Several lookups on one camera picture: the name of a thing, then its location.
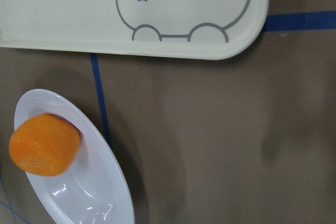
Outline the cream bear print tray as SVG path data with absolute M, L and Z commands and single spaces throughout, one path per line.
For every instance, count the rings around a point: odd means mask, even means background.
M 1 0 L 7 48 L 222 60 L 258 37 L 269 0 Z

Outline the orange fruit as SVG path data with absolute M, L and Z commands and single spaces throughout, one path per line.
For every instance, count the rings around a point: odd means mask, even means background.
M 80 134 L 71 123 L 42 114 L 15 130 L 8 150 L 20 169 L 39 176 L 57 176 L 70 167 L 79 147 Z

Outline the white round plate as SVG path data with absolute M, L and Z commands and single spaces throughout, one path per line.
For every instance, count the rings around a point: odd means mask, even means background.
M 40 202 L 55 223 L 134 223 L 131 194 L 121 167 L 104 137 L 74 104 L 45 89 L 18 100 L 14 128 L 40 114 L 73 124 L 81 144 L 72 165 L 58 176 L 27 174 Z

